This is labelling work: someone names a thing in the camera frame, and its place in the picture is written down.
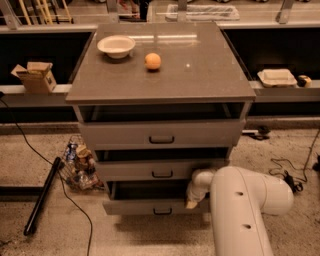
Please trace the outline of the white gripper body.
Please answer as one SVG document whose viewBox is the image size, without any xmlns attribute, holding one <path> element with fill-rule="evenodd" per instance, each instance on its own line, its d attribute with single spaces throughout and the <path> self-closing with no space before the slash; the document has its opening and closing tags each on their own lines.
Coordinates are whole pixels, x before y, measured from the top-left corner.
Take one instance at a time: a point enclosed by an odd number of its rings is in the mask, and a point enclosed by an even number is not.
<svg viewBox="0 0 320 256">
<path fill-rule="evenodd" d="M 188 203 L 199 203 L 209 192 L 208 184 L 195 184 L 190 182 L 187 187 L 186 197 Z"/>
</svg>

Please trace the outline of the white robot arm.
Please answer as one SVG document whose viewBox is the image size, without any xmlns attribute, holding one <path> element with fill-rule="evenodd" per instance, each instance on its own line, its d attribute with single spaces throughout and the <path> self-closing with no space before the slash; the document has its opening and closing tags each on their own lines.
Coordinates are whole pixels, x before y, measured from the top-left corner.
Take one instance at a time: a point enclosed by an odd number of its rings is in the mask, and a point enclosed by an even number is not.
<svg viewBox="0 0 320 256">
<path fill-rule="evenodd" d="M 294 196 L 282 179 L 236 166 L 192 174 L 185 207 L 210 196 L 216 256 L 274 256 L 262 216 L 290 211 Z"/>
</svg>

